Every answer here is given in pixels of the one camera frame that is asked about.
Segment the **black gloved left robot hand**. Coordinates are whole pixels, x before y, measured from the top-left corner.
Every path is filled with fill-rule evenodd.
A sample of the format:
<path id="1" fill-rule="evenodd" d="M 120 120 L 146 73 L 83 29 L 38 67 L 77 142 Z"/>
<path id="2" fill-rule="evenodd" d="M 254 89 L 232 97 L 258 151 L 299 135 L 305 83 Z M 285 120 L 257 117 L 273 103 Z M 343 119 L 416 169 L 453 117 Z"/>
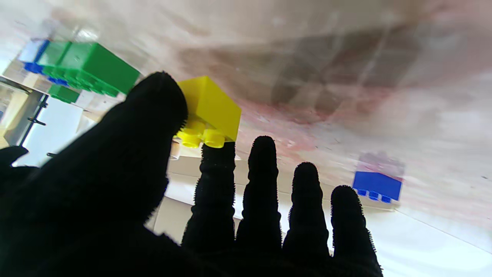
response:
<path id="1" fill-rule="evenodd" d="M 1 171 L 2 277 L 381 277 L 357 193 L 331 194 L 329 254 L 317 168 L 293 175 L 281 235 L 276 145 L 255 139 L 243 219 L 235 228 L 235 144 L 202 147 L 201 177 L 181 244 L 145 227 L 168 186 L 185 97 L 165 72 L 132 88 L 102 120 L 41 167 Z"/>

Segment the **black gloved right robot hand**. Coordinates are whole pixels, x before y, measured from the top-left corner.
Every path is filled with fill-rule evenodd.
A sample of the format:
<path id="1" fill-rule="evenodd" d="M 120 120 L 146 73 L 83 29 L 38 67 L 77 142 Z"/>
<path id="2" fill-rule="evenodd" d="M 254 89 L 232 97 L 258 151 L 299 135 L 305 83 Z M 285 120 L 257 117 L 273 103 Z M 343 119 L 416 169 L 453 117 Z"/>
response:
<path id="1" fill-rule="evenodd" d="M 17 161 L 21 156 L 28 154 L 28 149 L 19 145 L 5 147 L 0 150 L 0 169 L 5 170 Z"/>

